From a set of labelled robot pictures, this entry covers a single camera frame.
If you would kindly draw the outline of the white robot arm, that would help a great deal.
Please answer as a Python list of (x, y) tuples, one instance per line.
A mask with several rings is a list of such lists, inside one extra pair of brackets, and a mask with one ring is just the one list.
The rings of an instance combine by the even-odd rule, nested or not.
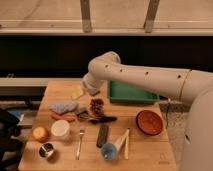
[(213, 171), (213, 73), (123, 65), (113, 51), (93, 58), (82, 89), (96, 95), (105, 80), (129, 84), (191, 106), (180, 171)]

